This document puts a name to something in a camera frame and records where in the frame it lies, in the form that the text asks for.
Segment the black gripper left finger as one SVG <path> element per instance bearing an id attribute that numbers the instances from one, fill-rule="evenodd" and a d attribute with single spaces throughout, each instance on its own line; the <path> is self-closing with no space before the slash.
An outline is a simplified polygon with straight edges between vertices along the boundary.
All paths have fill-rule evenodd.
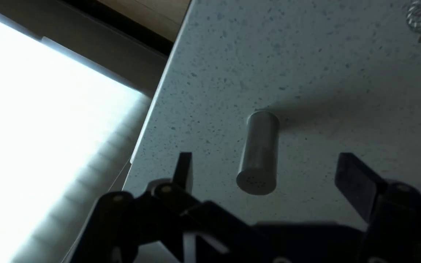
<path id="1" fill-rule="evenodd" d="M 178 157 L 171 179 L 150 182 L 134 198 L 109 192 L 92 208 L 73 263 L 134 263 L 138 249 L 160 245 L 178 263 L 233 263 L 249 258 L 249 228 L 191 193 L 191 155 Z"/>

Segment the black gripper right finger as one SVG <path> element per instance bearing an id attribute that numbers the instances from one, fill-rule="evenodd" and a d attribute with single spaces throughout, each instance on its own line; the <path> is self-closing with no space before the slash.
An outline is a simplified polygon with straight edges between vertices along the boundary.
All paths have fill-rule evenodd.
<path id="1" fill-rule="evenodd" d="M 358 263 L 421 263 L 421 193 L 340 154 L 334 186 L 366 224 Z"/>

